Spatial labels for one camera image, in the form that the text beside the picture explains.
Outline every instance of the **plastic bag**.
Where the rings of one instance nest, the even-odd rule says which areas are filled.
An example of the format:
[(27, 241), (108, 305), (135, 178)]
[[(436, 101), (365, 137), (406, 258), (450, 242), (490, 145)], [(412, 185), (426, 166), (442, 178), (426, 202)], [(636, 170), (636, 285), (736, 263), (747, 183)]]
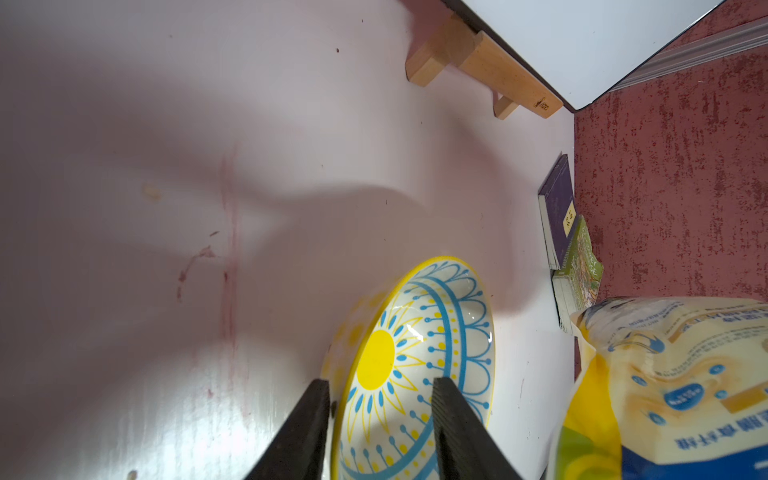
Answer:
[(574, 326), (548, 478), (768, 478), (768, 304), (612, 299)]

